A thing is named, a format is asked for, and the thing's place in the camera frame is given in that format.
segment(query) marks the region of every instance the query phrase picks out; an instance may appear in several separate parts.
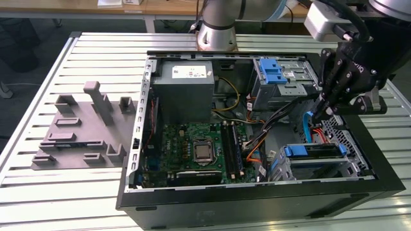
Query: slotted table surface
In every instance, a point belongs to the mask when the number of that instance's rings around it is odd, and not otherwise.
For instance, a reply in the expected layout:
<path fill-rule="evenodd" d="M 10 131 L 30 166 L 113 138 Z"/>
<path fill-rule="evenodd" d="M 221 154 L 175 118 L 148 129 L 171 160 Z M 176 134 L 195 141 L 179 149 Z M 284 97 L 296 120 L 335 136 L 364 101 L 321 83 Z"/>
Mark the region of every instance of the slotted table surface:
<path fill-rule="evenodd" d="M 239 51 L 316 52 L 335 48 L 309 37 L 237 35 Z M 60 93 L 90 101 L 85 81 L 98 81 L 110 100 L 139 99 L 145 51 L 195 51 L 187 34 L 82 33 L 69 38 L 38 93 L 0 155 L 0 231 L 140 230 L 114 210 L 120 168 L 30 170 Z M 411 229 L 411 107 L 388 82 L 380 91 L 388 112 L 361 116 L 407 190 L 373 200 L 333 218 L 196 228 L 195 230 L 409 230 Z"/>

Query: green motherboard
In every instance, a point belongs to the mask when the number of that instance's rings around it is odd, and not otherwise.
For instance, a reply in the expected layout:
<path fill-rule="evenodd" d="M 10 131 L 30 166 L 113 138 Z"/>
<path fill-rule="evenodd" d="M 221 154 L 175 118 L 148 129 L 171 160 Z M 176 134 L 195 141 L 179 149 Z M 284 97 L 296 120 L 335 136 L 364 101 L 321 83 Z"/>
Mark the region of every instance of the green motherboard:
<path fill-rule="evenodd" d="M 149 171 L 151 187 L 168 187 L 164 173 L 179 171 L 220 171 L 220 184 L 255 182 L 252 165 L 244 166 L 243 175 L 227 176 L 224 148 L 221 140 L 221 124 L 165 125 L 161 137 L 161 155 L 157 160 L 157 171 Z M 245 141 L 244 124 L 235 124 L 237 141 Z"/>

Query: white label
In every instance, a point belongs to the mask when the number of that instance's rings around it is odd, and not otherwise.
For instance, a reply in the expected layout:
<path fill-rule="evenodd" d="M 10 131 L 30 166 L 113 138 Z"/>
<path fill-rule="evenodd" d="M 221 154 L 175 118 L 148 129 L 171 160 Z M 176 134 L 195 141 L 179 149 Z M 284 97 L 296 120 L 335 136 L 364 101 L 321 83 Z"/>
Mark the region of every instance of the white label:
<path fill-rule="evenodd" d="M 292 71 L 283 72 L 283 76 L 284 77 L 293 77 L 293 72 Z"/>
<path fill-rule="evenodd" d="M 247 103 L 247 110 L 252 111 L 252 103 Z"/>
<path fill-rule="evenodd" d="M 140 0 L 123 0 L 124 4 L 133 4 L 133 5 L 140 5 L 141 1 Z"/>
<path fill-rule="evenodd" d="M 267 157 L 268 157 L 268 158 L 273 158 L 275 154 L 276 154 L 276 152 L 271 150 L 269 153 L 268 153 L 268 155 L 267 155 Z"/>
<path fill-rule="evenodd" d="M 143 13 L 143 11 L 124 11 L 124 13 Z"/>
<path fill-rule="evenodd" d="M 207 78 L 205 66 L 173 66 L 172 78 Z"/>
<path fill-rule="evenodd" d="M 265 176 L 267 170 L 263 168 L 263 166 L 259 166 L 259 172 L 261 173 L 263 176 Z"/>

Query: motherboard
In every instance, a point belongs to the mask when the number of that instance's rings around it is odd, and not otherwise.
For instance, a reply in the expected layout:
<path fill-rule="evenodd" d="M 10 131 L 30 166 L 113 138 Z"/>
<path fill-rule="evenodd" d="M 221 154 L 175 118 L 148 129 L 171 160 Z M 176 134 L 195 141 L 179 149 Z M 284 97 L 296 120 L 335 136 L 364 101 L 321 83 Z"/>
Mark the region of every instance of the motherboard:
<path fill-rule="evenodd" d="M 243 123 L 165 125 L 161 154 L 147 159 L 148 187 L 255 182 L 253 166 L 243 166 Z"/>

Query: ram slot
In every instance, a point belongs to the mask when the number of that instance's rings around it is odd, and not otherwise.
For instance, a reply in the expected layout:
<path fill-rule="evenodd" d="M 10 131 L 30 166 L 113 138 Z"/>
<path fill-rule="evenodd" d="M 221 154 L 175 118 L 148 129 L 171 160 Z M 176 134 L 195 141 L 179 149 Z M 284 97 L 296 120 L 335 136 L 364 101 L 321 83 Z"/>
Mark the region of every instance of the ram slot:
<path fill-rule="evenodd" d="M 244 175 L 236 128 L 227 123 L 221 123 L 220 128 L 227 176 L 235 179 L 236 176 Z"/>
<path fill-rule="evenodd" d="M 239 140 L 237 140 L 237 131 L 236 131 L 236 126 L 233 124 L 233 122 L 231 123 L 231 132 L 232 132 L 232 137 L 233 137 L 233 143 L 232 143 L 232 150 L 233 150 L 233 155 L 235 155 L 235 160 L 236 160 L 236 169 L 237 169 L 237 173 L 240 176 L 244 175 L 243 172 L 243 159 L 241 159 L 241 150 L 240 150 L 240 144 L 239 144 Z"/>

